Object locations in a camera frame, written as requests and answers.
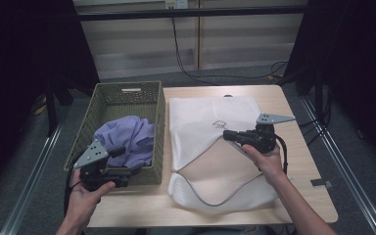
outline person's left hand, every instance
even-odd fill
[[[94,192],[87,191],[80,182],[80,170],[75,169],[71,185],[69,208],[57,234],[80,234],[90,222],[91,215],[102,196],[116,187],[114,182],[107,182]]]

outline wooden table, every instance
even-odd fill
[[[219,86],[165,88],[166,118],[164,134],[164,170],[161,185],[119,188],[102,198],[89,227],[155,227],[155,226],[218,226],[245,224],[292,223],[280,200],[255,211],[241,211],[223,215],[187,211],[168,195],[171,175],[171,145],[169,136],[168,101],[170,98],[253,96],[268,114],[293,116],[279,86]],[[313,187],[311,179],[320,178],[306,142],[295,121],[275,125],[276,134],[288,147],[288,175],[308,203],[326,221],[335,222],[337,212],[324,186]]]

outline folded cloth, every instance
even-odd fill
[[[155,126],[146,118],[127,116],[106,122],[94,132],[93,139],[98,139],[108,152],[126,148],[124,155],[108,159],[109,166],[134,167],[151,164],[154,136]]]
[[[253,162],[222,139],[224,129],[256,127],[253,97],[169,100],[173,173],[168,194],[185,208],[211,213],[255,209],[276,198]]]

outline wire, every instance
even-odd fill
[[[285,174],[288,174],[288,149],[286,148],[286,142],[277,134],[274,134],[276,136],[276,139],[280,142],[280,145],[283,149],[283,172]]]
[[[72,188],[75,187],[75,185],[81,183],[81,180],[77,183],[75,183],[74,185],[72,185],[72,187],[70,187],[70,183],[71,183],[71,175],[72,175],[72,170],[74,168],[74,164],[75,162],[77,162],[78,158],[82,155],[79,154],[77,155],[72,161],[71,161],[71,166],[69,168],[69,172],[67,174],[67,179],[66,179],[66,187],[65,187],[65,190],[64,190],[64,216],[67,215],[67,210],[69,208],[69,201],[70,201],[70,195],[71,195],[71,192],[72,192]]]
[[[331,107],[332,107],[332,92],[331,92],[331,89],[328,88],[328,101],[327,101],[327,104],[326,104],[326,107],[325,107],[325,111],[324,113],[322,114],[322,119],[326,118],[327,120],[325,121],[325,123],[323,123],[323,126],[321,128],[321,130],[311,139],[307,142],[307,145],[309,146],[311,143],[313,143],[319,136],[323,135],[327,126],[329,125],[329,122],[331,121],[331,116],[332,116],[332,110],[331,110]],[[306,134],[308,134],[309,132],[313,131],[314,129],[316,128],[313,127],[310,131],[308,131]]]
[[[74,185],[72,185],[71,189],[73,189],[75,186],[77,186],[78,184],[80,184],[82,182],[82,180],[76,182]]]
[[[201,80],[201,79],[198,79],[198,78],[204,78],[204,77],[232,77],[232,78],[244,78],[244,79],[264,78],[264,77],[268,77],[270,75],[274,75],[276,72],[280,71],[280,69],[282,69],[286,64],[288,64],[288,62],[276,62],[273,65],[271,65],[270,73],[259,75],[259,76],[241,76],[241,75],[223,75],[223,74],[218,74],[218,75],[194,75],[194,74],[188,73],[185,70],[185,68],[183,67],[182,60],[181,60],[181,57],[180,57],[180,54],[179,54],[179,46],[178,46],[178,40],[177,40],[177,36],[176,36],[175,18],[171,18],[171,20],[172,20],[172,28],[173,28],[173,39],[174,39],[174,42],[175,42],[175,49],[176,49],[176,61],[178,63],[179,68],[181,69],[181,71],[183,73],[185,73],[189,78],[191,78],[195,81],[203,82],[203,83],[206,83],[206,84],[209,84],[209,85],[219,86],[219,84],[209,82],[209,81],[204,81],[204,80]],[[277,68],[276,70],[274,70],[273,68],[276,65],[279,65],[279,64],[282,64],[282,65],[279,68]]]
[[[300,124],[300,125],[299,125],[299,128],[305,127],[305,126],[310,125],[310,124],[312,124],[312,123],[315,123],[315,122],[317,122],[317,121],[319,121],[318,118],[313,119],[313,120],[311,120],[311,121],[308,121],[307,123]]]

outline dark backdrop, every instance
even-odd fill
[[[59,14],[75,14],[71,0],[0,1],[0,171],[47,79],[63,89],[99,81],[80,23]]]
[[[305,94],[321,71],[334,99],[376,147],[376,1],[331,4],[337,6],[332,14],[304,16],[286,75],[310,64],[295,77]]]

